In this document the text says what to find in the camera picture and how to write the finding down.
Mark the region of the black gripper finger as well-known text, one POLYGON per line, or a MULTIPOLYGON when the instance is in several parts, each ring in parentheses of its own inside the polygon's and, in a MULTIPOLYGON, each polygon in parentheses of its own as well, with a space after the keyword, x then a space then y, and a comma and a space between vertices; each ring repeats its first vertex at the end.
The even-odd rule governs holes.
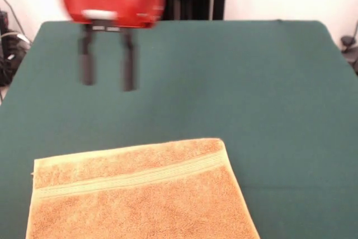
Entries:
POLYGON ((91 52, 92 39, 92 25, 81 25, 81 36, 78 39, 79 76, 81 82, 88 86, 95 83, 95 61, 91 52))
POLYGON ((136 46, 132 29, 122 28, 121 36, 124 46, 123 89, 134 91, 136 89, 136 46))

